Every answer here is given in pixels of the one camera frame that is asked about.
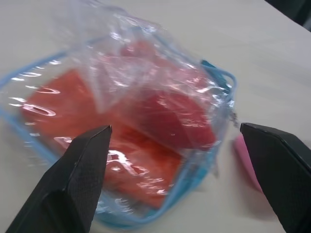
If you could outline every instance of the plastic wrap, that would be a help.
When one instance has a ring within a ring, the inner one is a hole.
[[[208,173],[235,79],[119,8],[77,1],[70,10],[64,28],[76,36],[61,38],[69,51],[2,80],[0,112],[51,163],[77,135],[112,125],[97,218],[136,228]]]

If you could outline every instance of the transparent plastic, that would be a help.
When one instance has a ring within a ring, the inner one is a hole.
[[[120,8],[74,5],[59,35],[68,50],[5,77],[0,113],[51,164],[77,135],[112,125],[96,217],[137,228],[207,175],[236,81],[194,59],[157,24]]]

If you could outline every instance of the white table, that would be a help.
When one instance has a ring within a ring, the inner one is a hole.
[[[47,31],[42,0],[0,3],[0,74],[58,51]],[[130,13],[168,29],[188,50],[238,77],[241,120],[273,126],[311,142],[311,33],[263,0],[114,0]],[[14,133],[0,121],[0,231],[5,231],[38,182],[43,166],[28,167]],[[208,176],[161,220],[139,232],[283,233],[263,194],[255,191],[232,153],[232,126]],[[108,232],[94,224],[94,233]]]

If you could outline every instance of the pink object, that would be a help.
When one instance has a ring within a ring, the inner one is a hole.
[[[258,191],[262,192],[261,186],[258,183],[258,180],[257,180],[257,177],[256,177],[256,174],[255,174],[255,171],[254,171],[251,159],[249,157],[248,150],[247,150],[247,147],[246,147],[246,144],[244,142],[244,138],[243,138],[242,134],[240,134],[235,139],[235,141],[234,141],[234,148],[236,149],[239,157],[241,158],[242,163],[243,163],[243,165],[244,165],[244,167],[245,167],[249,177],[251,178],[255,188]]]

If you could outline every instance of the white surface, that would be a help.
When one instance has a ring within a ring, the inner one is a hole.
[[[56,52],[45,26],[45,1],[0,3],[0,74]],[[273,126],[311,142],[311,33],[263,0],[114,0],[158,22],[188,50],[238,77],[241,120]],[[0,231],[4,232],[39,180],[27,167],[13,133],[0,124]],[[150,228],[152,233],[284,233],[267,200],[250,185],[231,150],[230,127],[218,157],[219,177]],[[93,232],[108,232],[94,226]]]

